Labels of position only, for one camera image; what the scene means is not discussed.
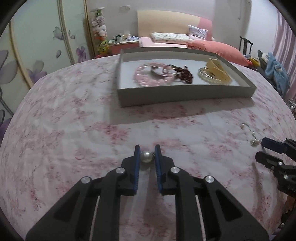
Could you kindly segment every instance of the plush toy stack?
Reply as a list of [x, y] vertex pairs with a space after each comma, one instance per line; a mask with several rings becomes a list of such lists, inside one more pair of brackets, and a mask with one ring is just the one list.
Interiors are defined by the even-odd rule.
[[97, 42], [97, 51], [106, 55], [109, 52], [109, 46], [107, 44], [107, 29], [105, 25], [105, 18], [100, 9], [96, 12], [96, 18], [91, 22], [94, 39]]

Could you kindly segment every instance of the nightstand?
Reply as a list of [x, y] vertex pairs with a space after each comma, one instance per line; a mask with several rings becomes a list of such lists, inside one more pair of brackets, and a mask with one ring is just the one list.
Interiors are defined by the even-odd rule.
[[130, 49], [130, 48], [138, 48], [139, 47], [139, 40], [134, 41], [121, 41], [118, 44], [109, 45], [110, 52], [112, 55], [120, 54], [121, 49]]

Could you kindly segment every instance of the pink floral bedsheet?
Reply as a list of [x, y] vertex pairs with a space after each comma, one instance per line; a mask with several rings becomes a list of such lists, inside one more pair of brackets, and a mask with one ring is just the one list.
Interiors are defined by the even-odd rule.
[[[98, 178], [136, 144], [197, 177], [214, 176], [271, 233], [286, 195], [256, 163], [249, 123], [260, 138], [295, 139], [296, 122], [257, 72], [235, 65], [258, 87], [252, 98], [120, 108], [113, 82], [119, 56], [95, 59], [40, 79], [16, 111], [1, 146], [0, 206], [25, 237], [83, 176]], [[281, 156], [285, 164], [292, 160]], [[154, 164], [142, 165], [135, 197], [123, 197], [120, 240], [174, 240], [174, 197], [158, 193]]]

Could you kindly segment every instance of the cup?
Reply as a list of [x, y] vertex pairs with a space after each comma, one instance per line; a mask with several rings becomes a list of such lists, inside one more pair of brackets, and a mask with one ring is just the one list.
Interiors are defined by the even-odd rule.
[[116, 43], [120, 43], [122, 41], [122, 36], [121, 35], [117, 35], [116, 36]]

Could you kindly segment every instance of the pearl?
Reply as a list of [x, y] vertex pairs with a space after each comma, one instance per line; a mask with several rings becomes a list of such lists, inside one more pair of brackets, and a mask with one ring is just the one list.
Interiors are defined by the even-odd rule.
[[255, 146], [256, 145], [256, 139], [255, 138], [252, 138], [250, 140], [250, 143], [251, 143], [251, 146]]
[[149, 163], [153, 159], [153, 154], [149, 151], [142, 151], [140, 156], [141, 162]]
[[158, 82], [153, 81], [153, 82], [150, 82], [149, 85], [150, 85], [150, 86], [158, 86]]
[[164, 79], [160, 79], [160, 80], [158, 80], [158, 84], [159, 84], [159, 85], [165, 85], [165, 80], [164, 80]]
[[172, 78], [171, 77], [165, 77], [165, 82], [167, 83], [171, 83], [172, 82]]
[[142, 76], [141, 74], [137, 74], [137, 75], [135, 76], [135, 78], [136, 78], [137, 80], [140, 81], [140, 80], [141, 80], [141, 76]]

